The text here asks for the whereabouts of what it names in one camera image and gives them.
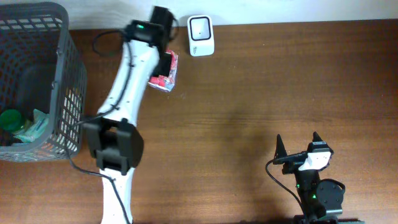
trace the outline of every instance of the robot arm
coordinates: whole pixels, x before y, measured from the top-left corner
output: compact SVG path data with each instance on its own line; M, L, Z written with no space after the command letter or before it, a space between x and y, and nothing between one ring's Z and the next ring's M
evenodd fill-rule
M96 159L100 173L114 180L129 223L132 223L132 177L144 150L144 141L136 129L137 115L149 78L170 63L165 50L173 20L169 10L155 7L149 22L132 21L123 30L123 55L118 74L98 110L98 114L104 116L83 125L90 154ZM101 223L126 223L111 182L103 178L103 187Z

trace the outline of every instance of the wooden surface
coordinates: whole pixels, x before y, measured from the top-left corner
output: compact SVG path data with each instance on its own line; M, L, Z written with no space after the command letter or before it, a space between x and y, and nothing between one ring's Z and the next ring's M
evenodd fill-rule
M88 72L95 114L119 66L72 32ZM346 185L345 218L398 220L398 21L215 27L215 54L191 57L187 31L171 93L147 89L139 115L146 141L132 185L138 223L236 223L300 214L264 170L281 134L288 153L312 132L335 151L321 178ZM76 163L96 170L84 146ZM294 189L294 176L271 172ZM102 185L67 161L0 162L1 223L100 223Z

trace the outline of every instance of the gray basket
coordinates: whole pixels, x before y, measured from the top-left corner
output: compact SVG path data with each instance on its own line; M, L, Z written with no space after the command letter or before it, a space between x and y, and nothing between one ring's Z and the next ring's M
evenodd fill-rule
M80 120L86 94L86 68L68 31L68 13L59 4L0 6L0 112L17 109L32 119L33 109L49 114L41 137L10 146L12 134L0 129L0 159L14 162L64 159L65 137L72 156L81 130L66 129Z

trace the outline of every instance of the green bottle cap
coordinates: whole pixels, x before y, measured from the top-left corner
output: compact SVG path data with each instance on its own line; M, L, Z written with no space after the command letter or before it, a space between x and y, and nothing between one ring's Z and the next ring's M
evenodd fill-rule
M11 133L24 128L25 117L18 110L6 110L0 114L0 128Z

